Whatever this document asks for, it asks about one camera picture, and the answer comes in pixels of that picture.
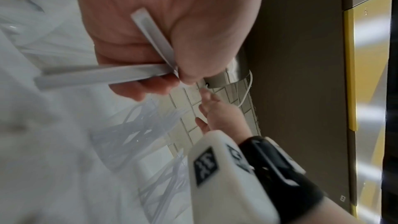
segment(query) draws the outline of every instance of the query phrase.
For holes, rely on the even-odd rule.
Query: black strap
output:
[[[266,139],[254,136],[239,147],[277,209],[281,224],[298,219],[322,201],[323,192],[296,172]]]

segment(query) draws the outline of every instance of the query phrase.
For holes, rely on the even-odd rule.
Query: palm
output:
[[[99,63],[160,63],[152,46],[130,19],[149,10],[169,38],[181,80],[194,82],[221,71],[249,32],[261,0],[79,0],[83,22]],[[141,100],[145,93],[168,93],[173,75],[113,85],[118,94]]]

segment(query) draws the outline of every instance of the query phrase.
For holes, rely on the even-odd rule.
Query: stainless steel container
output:
[[[232,83],[237,83],[249,75],[249,66],[243,48],[232,59],[224,71],[212,77],[204,78],[208,88],[221,88]]]

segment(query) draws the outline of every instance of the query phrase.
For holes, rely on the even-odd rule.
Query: human hand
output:
[[[221,130],[236,144],[253,136],[245,116],[237,106],[222,102],[216,94],[205,88],[200,90],[200,95],[202,104],[199,105],[199,110],[207,118],[207,123],[198,117],[195,118],[195,122],[203,134],[212,130]]]
[[[223,70],[237,54],[261,0],[78,0],[99,64],[162,63],[130,18],[145,7],[175,51],[180,80],[190,84]],[[174,75],[111,85],[122,96],[142,100],[167,94]]]

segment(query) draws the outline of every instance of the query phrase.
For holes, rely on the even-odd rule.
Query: tile floor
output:
[[[161,111],[167,111],[172,107],[187,111],[177,126],[169,133],[169,137],[173,142],[173,144],[169,145],[169,149],[174,156],[180,149],[184,149],[184,155],[186,155],[192,145],[202,137],[202,132],[195,123],[195,117],[199,117],[206,122],[206,118],[199,111],[201,102],[199,88],[204,86],[205,83],[201,80],[196,85],[188,88],[174,88],[169,96],[158,97]],[[238,105],[246,89],[247,82],[243,80],[237,84],[212,89],[212,92],[215,92],[224,102]],[[253,134],[260,135],[250,95],[244,101],[241,110]]]

